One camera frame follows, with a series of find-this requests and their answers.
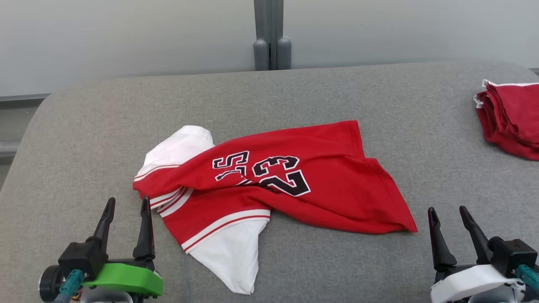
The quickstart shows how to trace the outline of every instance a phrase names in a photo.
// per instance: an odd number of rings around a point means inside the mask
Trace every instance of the folded jersey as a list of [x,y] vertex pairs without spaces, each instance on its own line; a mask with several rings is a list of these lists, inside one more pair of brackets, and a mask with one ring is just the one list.
[[483,80],[474,97],[485,139],[502,150],[539,160],[539,83],[495,84]]

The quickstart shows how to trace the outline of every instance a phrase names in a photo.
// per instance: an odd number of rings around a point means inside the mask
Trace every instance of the white trim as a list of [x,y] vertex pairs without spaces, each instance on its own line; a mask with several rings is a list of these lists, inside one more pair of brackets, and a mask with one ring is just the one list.
[[268,210],[268,209],[253,209],[253,210],[244,210],[244,211],[240,211],[240,212],[235,212],[233,214],[224,216],[221,219],[219,219],[219,220],[213,222],[212,224],[208,225],[208,227],[201,230],[196,235],[192,236],[189,240],[182,243],[182,248],[185,250],[186,247],[191,246],[196,241],[198,241],[201,238],[205,237],[203,240],[201,240],[200,242],[198,242],[197,244],[193,245],[192,247],[190,247],[188,250],[185,251],[185,253],[189,253],[195,247],[197,247],[200,243],[203,243],[206,239],[208,239],[208,237],[206,235],[208,235],[209,233],[217,233],[217,232],[219,232],[219,231],[221,231],[221,230],[223,230],[225,228],[228,228],[230,226],[239,224],[241,222],[246,222],[246,221],[269,221],[270,218],[265,218],[265,217],[245,218],[245,219],[242,219],[242,220],[234,221],[234,222],[232,222],[230,224],[227,224],[227,222],[230,222],[230,221],[233,221],[233,220],[236,220],[236,219],[241,219],[243,217],[251,217],[251,216],[268,216],[269,217],[270,214],[271,214],[271,211]]
[[181,164],[167,164],[167,165],[151,164],[151,165],[148,165],[148,166],[143,167],[143,168],[141,168],[139,170],[139,173],[136,174],[135,179],[133,180],[133,182],[140,181],[140,180],[146,178],[150,173],[153,173],[154,171],[160,170],[162,168],[176,168],[176,167],[178,167],[180,165]]
[[173,204],[174,201],[169,201],[168,203],[166,204],[161,204],[157,207],[156,211],[157,212],[161,212],[163,209],[167,208],[169,205]]
[[475,95],[473,97],[473,100],[475,101],[475,108],[483,108],[483,101],[479,101],[479,98],[477,98],[478,95]]
[[185,202],[187,201],[187,199],[189,199],[189,197],[191,196],[191,193],[193,192],[193,188],[188,188],[185,193],[183,194],[183,196],[178,200],[178,202],[174,203],[174,205],[172,205],[171,207],[169,207],[167,210],[165,210],[164,212],[160,213],[161,217],[166,217],[168,215],[170,215],[171,213],[175,212],[176,210],[178,210],[180,207],[182,207],[183,204],[185,204]]
[[486,87],[487,84],[493,85],[493,86],[531,86],[531,85],[539,85],[539,82],[537,83],[504,83],[504,84],[496,84],[493,82],[490,82],[486,79],[483,80],[482,87]]
[[173,197],[168,198],[168,199],[166,199],[166,200],[163,200],[163,201],[161,201],[161,202],[159,202],[159,203],[156,203],[156,204],[154,204],[154,205],[151,205],[151,204],[150,204],[150,208],[151,208],[151,209],[154,209],[155,207],[158,207],[158,206],[161,206],[161,205],[165,205],[165,204],[169,204],[170,202],[173,203],[174,201],[176,201],[179,197],[181,197],[181,196],[184,194],[185,189],[186,189],[186,187],[184,187],[184,186],[180,187],[180,188],[179,188],[179,191],[178,191]]
[[170,201],[171,199],[174,199],[174,196],[176,196],[176,194],[182,190],[183,186],[179,187],[178,189],[176,189],[175,191],[173,192],[170,192],[168,194],[165,194],[165,195],[161,195],[159,197],[155,197],[155,198],[152,198],[150,199],[150,206],[153,208],[155,206],[159,206],[161,204],[164,204],[168,201]]

